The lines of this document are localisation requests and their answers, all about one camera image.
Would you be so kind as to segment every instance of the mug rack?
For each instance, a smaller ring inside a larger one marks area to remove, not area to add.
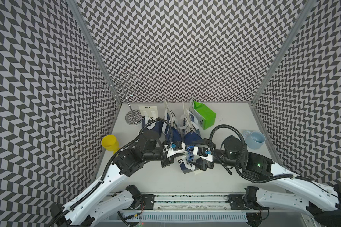
[[[100,87],[99,89],[101,91],[105,91],[107,89],[107,86],[114,86],[115,87],[115,90],[120,90],[122,91],[122,93],[124,94],[124,97],[125,97],[125,102],[127,103],[127,105],[129,106],[130,108],[130,111],[125,115],[125,121],[129,124],[129,125],[137,125],[141,122],[141,113],[140,113],[140,110],[133,110],[132,107],[130,106],[130,102],[129,102],[129,96],[135,96],[135,94],[128,94],[126,89],[127,87],[131,87],[135,84],[138,84],[139,83],[139,80],[137,80],[136,83],[132,83],[132,84],[126,84],[125,81],[121,80],[121,79],[117,79],[115,80],[115,84],[114,85],[111,85],[111,84],[100,84]]]

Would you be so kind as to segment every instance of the white table surface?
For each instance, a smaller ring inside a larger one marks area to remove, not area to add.
[[[165,108],[163,103],[135,103],[131,104],[131,107],[137,109],[139,105],[157,106],[159,117],[164,117]],[[216,120],[215,124],[210,128],[206,130],[200,129],[202,138],[209,138],[212,129],[221,124],[231,125],[241,133],[243,133],[244,130],[259,131],[248,103],[206,103],[206,105],[216,113]],[[169,103],[168,106],[179,120],[180,116],[183,114],[182,103]],[[119,141],[119,147],[130,142],[141,130],[141,124],[132,126],[125,122],[125,115],[129,110],[127,104],[122,104],[112,131],[112,134],[116,136]],[[216,131],[213,142],[218,149],[223,140],[229,135],[237,137],[237,135],[229,129],[219,129]],[[271,157],[265,144],[258,150],[248,148],[248,151],[262,154],[268,158]],[[111,156],[112,152],[105,151],[98,171],[98,176],[104,171]],[[132,184],[135,184],[142,193],[234,193],[244,192],[247,186],[258,186],[271,191],[283,191],[283,189],[269,183],[264,183],[262,185],[253,184],[242,179],[234,168],[231,171],[232,175],[229,175],[221,165],[215,164],[214,169],[207,169],[207,171],[202,171],[201,173],[199,171],[197,174],[183,174],[176,160],[174,160],[173,164],[165,168],[161,167],[160,161],[153,161],[148,162],[130,178],[121,182],[113,192],[122,191],[128,185]]]

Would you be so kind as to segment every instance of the wire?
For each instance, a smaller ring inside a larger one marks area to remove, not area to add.
[[[338,198],[339,200],[341,200],[340,197],[338,197],[338,196],[336,196],[336,195],[334,195],[334,194],[332,194],[332,193],[329,193],[328,191],[324,190],[322,187],[318,186],[317,184],[315,184],[315,183],[313,183],[313,182],[311,182],[311,183],[314,184],[314,185],[316,185],[317,187],[319,187],[319,188],[322,189],[323,191],[327,192],[328,194],[331,194],[331,195],[333,195],[334,197],[336,197],[336,198]]]
[[[114,158],[121,152],[123,151],[125,148],[127,148],[128,146],[132,145],[133,143],[135,143],[138,139],[139,139],[139,135],[141,133],[143,133],[143,131],[151,124],[153,124],[154,122],[157,121],[163,121],[165,122],[168,127],[171,129],[172,126],[171,124],[164,119],[154,119],[149,121],[148,123],[145,124],[145,126],[139,131],[139,134],[136,136],[135,139],[133,139],[130,143],[127,143],[125,146],[123,146],[122,148],[120,148],[117,152],[114,153],[114,155],[110,158],[109,162],[106,164],[104,172],[102,173],[102,176],[100,178],[100,181],[97,182],[97,184],[95,184],[95,186],[93,188],[91,188],[91,190],[86,193],[86,195],[84,195],[81,199],[79,199],[77,202],[75,202],[72,206],[69,207],[69,209],[71,211],[74,210],[75,207],[77,207],[79,204],[81,204],[83,201],[85,201],[85,199],[87,199],[92,193],[94,193],[96,191],[96,189],[102,184],[102,181],[105,179],[105,176],[107,174],[107,171],[109,170],[109,167],[112,163],[112,161],[114,160]],[[171,144],[172,144],[172,140],[173,140],[173,130],[169,130],[169,141],[168,141],[168,146],[167,146],[167,150],[170,148]],[[167,159],[167,155],[168,155],[168,151],[165,152],[165,154],[163,155],[163,152],[161,153],[161,160],[165,161]],[[58,216],[56,216],[55,218],[53,218],[52,220],[49,221],[49,223],[46,225],[46,227],[50,227],[52,225],[54,225],[56,222],[58,222],[61,218],[63,218],[66,214],[69,213],[69,210],[65,210],[63,211],[61,214],[59,214]]]
[[[130,226],[130,227],[134,227],[136,226],[137,224],[139,224],[139,222],[131,222],[131,223],[128,223],[124,218],[123,216],[121,215],[120,211],[117,212],[117,214],[119,215],[120,219],[123,221],[123,223],[127,226]]]
[[[141,208],[141,212],[140,212],[140,215],[139,215],[139,222],[141,221],[141,216],[142,216],[144,208],[145,208],[145,202],[144,201],[142,201],[142,202],[143,202],[143,207]]]
[[[226,139],[224,139],[224,141],[221,143],[220,150],[222,150],[222,146],[224,145],[224,142],[225,142]]]
[[[267,216],[265,217],[265,218],[263,218],[261,221],[264,221],[265,219],[267,219],[268,217],[269,217],[269,209],[268,209],[268,214],[267,214]]]
[[[277,175],[277,176],[273,176],[273,177],[270,177],[268,179],[265,179],[265,180],[255,180],[255,179],[252,179],[246,175],[244,175],[243,173],[241,173],[240,169],[239,169],[239,165],[240,165],[240,162],[241,162],[241,158],[244,156],[244,153],[247,152],[247,146],[246,146],[246,143],[245,143],[245,140],[244,140],[244,137],[242,136],[242,134],[237,130],[235,129],[234,127],[230,126],[230,125],[218,125],[216,126],[210,133],[210,137],[209,137],[209,148],[210,148],[210,151],[211,153],[213,154],[214,153],[214,148],[213,148],[213,143],[212,143],[212,138],[215,134],[215,132],[218,130],[218,129],[221,129],[221,128],[227,128],[227,129],[230,129],[232,130],[233,132],[236,133],[236,135],[240,138],[240,141],[241,141],[241,144],[242,144],[242,149],[241,149],[241,153],[239,154],[239,156],[237,157],[237,160],[236,160],[236,163],[235,163],[235,169],[236,169],[236,172],[239,176],[241,176],[242,178],[248,180],[248,181],[251,181],[253,183],[257,183],[257,184],[261,184],[261,183],[267,183],[267,182],[270,182],[270,181],[273,181],[273,180],[277,180],[277,179],[282,179],[282,178],[293,178],[294,175],[292,174],[281,174],[281,175]],[[231,171],[227,168],[227,166],[223,163],[223,162],[220,162],[221,165],[225,168],[225,170],[231,174]],[[305,181],[308,181],[308,182],[311,182],[312,180],[307,178],[307,177],[303,177],[303,176],[296,176],[295,177],[296,179],[300,179],[300,180],[305,180]]]
[[[256,213],[256,215],[259,215],[260,214],[260,220],[259,220],[259,225],[261,225],[261,219],[262,219],[262,217],[263,217],[263,210],[260,208],[260,211],[259,211],[259,213]]]

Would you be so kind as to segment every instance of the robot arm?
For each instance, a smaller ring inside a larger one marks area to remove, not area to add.
[[[245,209],[260,210],[268,209],[271,206],[280,207],[313,216],[317,222],[327,227],[341,226],[341,186],[332,187],[311,180],[302,180],[303,177],[298,177],[269,158],[251,152],[240,152],[235,138],[227,138],[232,141],[233,146],[230,147],[228,143],[225,143],[225,150],[213,151],[205,147],[186,147],[182,142],[174,142],[171,146],[165,145],[164,148],[156,148],[156,141],[154,138],[148,138],[146,133],[141,133],[138,138],[139,141],[135,148],[120,149],[117,152],[118,155],[112,158],[113,160],[110,159],[106,174],[92,183],[84,192],[64,204],[63,207],[58,205],[51,207],[54,219],[49,226],[56,223],[60,227],[93,227],[105,217],[119,210],[129,207],[137,208],[140,204],[141,193],[134,185],[128,186],[121,194],[108,201],[101,201],[122,180],[140,170],[145,161],[161,161],[161,166],[166,167],[174,162],[175,157],[185,153],[200,159],[200,161],[192,163],[197,164],[201,170],[212,169],[213,163],[223,165],[226,163],[236,167],[237,170],[241,168],[242,174],[252,181],[254,179],[258,181],[256,183],[270,181],[270,183],[294,193],[275,193],[248,186],[242,201],[242,206]],[[236,166],[236,160],[241,156],[242,161]]]

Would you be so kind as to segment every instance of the chevron patterned wall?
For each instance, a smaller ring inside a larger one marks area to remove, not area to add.
[[[257,109],[289,169],[341,184],[341,1],[318,1]]]
[[[116,112],[64,0],[0,0],[0,226],[82,192]]]
[[[137,102],[250,101],[304,1],[77,0]]]

